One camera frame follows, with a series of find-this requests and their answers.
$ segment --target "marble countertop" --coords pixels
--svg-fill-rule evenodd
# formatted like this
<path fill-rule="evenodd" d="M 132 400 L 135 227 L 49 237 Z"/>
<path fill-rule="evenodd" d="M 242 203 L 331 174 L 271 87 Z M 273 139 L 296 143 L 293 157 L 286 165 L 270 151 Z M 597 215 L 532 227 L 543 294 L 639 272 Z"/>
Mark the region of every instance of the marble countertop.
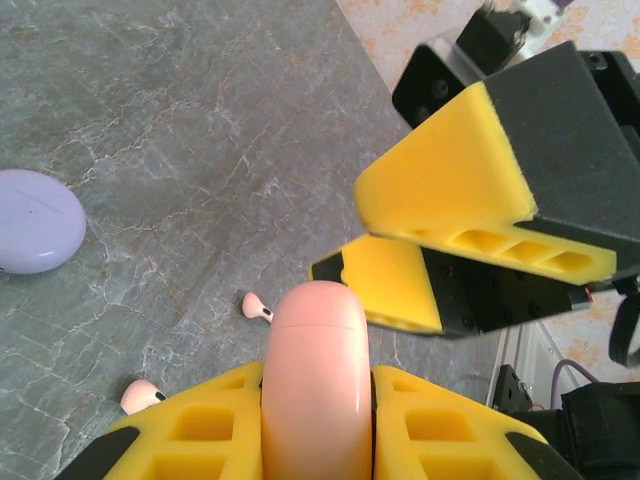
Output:
<path fill-rule="evenodd" d="M 122 416 L 261 359 L 272 307 L 361 233 L 358 173 L 407 133 L 333 1 L 12 0 L 0 168 L 69 185 L 76 257 L 0 277 L 0 477 L 51 478 Z M 497 338 L 370 327 L 374 364 L 482 399 Z"/>

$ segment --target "purple cable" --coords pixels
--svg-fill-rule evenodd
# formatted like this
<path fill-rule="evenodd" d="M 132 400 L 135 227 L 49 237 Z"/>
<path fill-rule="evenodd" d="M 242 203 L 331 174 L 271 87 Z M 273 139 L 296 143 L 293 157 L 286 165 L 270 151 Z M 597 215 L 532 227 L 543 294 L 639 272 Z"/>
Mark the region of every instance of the purple cable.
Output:
<path fill-rule="evenodd" d="M 596 377 L 589 372 L 586 368 L 580 365 L 578 362 L 575 362 L 569 358 L 564 358 L 560 360 L 556 367 L 553 369 L 553 376 L 551 377 L 551 400 L 549 401 L 549 408 L 556 408 L 556 392 L 558 390 L 558 379 L 560 378 L 560 372 L 562 371 L 562 367 L 565 365 L 569 365 L 570 367 L 575 368 L 578 372 L 580 372 L 584 377 L 589 380 L 591 383 L 597 383 L 598 380 Z"/>

